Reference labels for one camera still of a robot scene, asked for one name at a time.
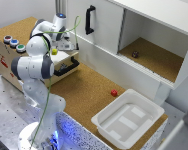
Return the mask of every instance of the open cabinet compartment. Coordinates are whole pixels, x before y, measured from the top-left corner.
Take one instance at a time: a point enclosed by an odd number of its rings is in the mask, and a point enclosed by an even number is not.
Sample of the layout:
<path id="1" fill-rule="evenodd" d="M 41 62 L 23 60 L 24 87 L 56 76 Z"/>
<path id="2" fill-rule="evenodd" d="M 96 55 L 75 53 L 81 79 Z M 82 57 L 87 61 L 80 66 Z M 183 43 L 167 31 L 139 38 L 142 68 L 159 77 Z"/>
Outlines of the open cabinet compartment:
<path id="1" fill-rule="evenodd" d="M 138 58 L 132 53 L 139 52 Z M 188 35 L 125 9 L 119 55 L 176 88 L 187 76 Z"/>

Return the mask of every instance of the small red object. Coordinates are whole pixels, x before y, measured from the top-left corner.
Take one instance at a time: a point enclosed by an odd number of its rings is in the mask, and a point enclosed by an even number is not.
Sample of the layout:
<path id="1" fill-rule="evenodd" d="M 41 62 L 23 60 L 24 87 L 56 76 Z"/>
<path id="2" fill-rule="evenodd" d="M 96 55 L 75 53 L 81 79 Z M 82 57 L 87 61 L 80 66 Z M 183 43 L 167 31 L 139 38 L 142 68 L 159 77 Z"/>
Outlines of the small red object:
<path id="1" fill-rule="evenodd" d="M 113 89 L 111 90 L 111 95 L 116 97 L 118 95 L 118 92 L 115 89 Z"/>

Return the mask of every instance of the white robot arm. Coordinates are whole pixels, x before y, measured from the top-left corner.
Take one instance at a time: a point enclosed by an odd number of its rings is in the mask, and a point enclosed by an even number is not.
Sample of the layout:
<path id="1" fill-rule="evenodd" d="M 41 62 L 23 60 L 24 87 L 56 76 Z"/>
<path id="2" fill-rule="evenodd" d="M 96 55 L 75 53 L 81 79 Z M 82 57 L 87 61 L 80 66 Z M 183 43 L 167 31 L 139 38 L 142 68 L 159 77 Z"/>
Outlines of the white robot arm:
<path id="1" fill-rule="evenodd" d="M 51 78 L 53 74 L 60 76 L 79 65 L 78 61 L 71 58 L 73 65 L 66 68 L 63 72 L 59 72 L 54 70 L 54 64 L 48 55 L 53 41 L 60 42 L 62 38 L 67 40 L 67 44 L 70 45 L 68 49 L 72 50 L 71 43 L 68 41 L 70 37 L 69 33 L 52 33 L 64 32 L 66 29 L 65 25 L 66 16 L 60 13 L 54 16 L 53 23 L 38 20 L 30 34 L 30 40 L 26 45 L 26 51 L 29 56 L 14 58 L 11 64 L 11 70 L 14 75 L 18 78 L 18 80 L 23 81 L 22 89 L 27 103 L 33 107 L 40 108 L 40 116 L 42 116 L 43 110 L 48 102 L 48 89 L 43 84 L 42 80 Z M 64 98 L 54 94 L 49 94 L 48 100 L 48 107 L 35 138 L 35 150 L 51 150 L 51 147 L 55 150 L 60 149 L 60 145 L 50 144 L 49 139 L 57 130 L 56 113 L 64 110 L 66 102 Z M 30 141 L 33 140 L 36 131 L 37 128 L 29 137 Z"/>

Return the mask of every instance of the small object on shelf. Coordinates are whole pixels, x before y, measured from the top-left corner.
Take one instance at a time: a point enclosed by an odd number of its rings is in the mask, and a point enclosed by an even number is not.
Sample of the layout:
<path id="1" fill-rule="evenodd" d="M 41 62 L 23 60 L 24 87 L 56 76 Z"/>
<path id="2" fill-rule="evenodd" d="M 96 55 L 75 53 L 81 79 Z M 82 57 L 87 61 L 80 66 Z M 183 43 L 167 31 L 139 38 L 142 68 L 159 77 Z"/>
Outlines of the small object on shelf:
<path id="1" fill-rule="evenodd" d="M 54 48 L 54 49 L 52 49 L 52 55 L 57 55 L 57 49 L 56 48 Z"/>
<path id="2" fill-rule="evenodd" d="M 134 51 L 134 52 L 132 53 L 132 57 L 134 57 L 134 58 L 138 58 L 138 54 L 139 54 L 139 52 Z"/>
<path id="3" fill-rule="evenodd" d="M 115 89 L 113 89 L 111 90 L 111 95 L 116 97 L 118 95 L 118 92 Z"/>
<path id="4" fill-rule="evenodd" d="M 18 53 L 24 53 L 24 52 L 26 52 L 25 45 L 22 45 L 22 44 L 17 45 L 17 46 L 16 46 L 16 51 L 17 51 Z"/>
<path id="5" fill-rule="evenodd" d="M 10 41 L 12 40 L 12 36 L 7 35 L 4 37 L 4 44 L 10 44 Z"/>
<path id="6" fill-rule="evenodd" d="M 16 46 L 19 44 L 19 41 L 16 39 L 13 39 L 10 41 L 10 47 L 13 49 L 16 49 Z"/>

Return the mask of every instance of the wooden countertop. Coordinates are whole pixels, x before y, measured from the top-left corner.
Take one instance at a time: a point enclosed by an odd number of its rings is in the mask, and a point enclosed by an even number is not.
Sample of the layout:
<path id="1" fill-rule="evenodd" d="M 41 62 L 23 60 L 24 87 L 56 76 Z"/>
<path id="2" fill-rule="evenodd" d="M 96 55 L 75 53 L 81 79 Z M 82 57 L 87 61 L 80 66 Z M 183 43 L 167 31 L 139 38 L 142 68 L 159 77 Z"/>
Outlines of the wooden countertop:
<path id="1" fill-rule="evenodd" d="M 26 45 L 35 22 L 36 19 L 30 17 L 1 28 L 0 41 L 3 42 L 4 36 L 11 35 L 14 39 L 18 39 L 21 44 Z M 80 64 L 79 69 L 76 72 L 54 84 L 51 93 L 65 98 L 66 113 L 113 149 L 117 149 L 98 133 L 96 126 L 91 122 L 91 118 L 95 114 L 115 100 L 116 97 L 113 97 L 110 94 L 112 89 L 116 89 L 119 95 L 125 91 L 125 89 L 86 65 Z M 166 119 L 167 115 L 164 114 L 131 148 L 131 150 L 140 149 Z"/>

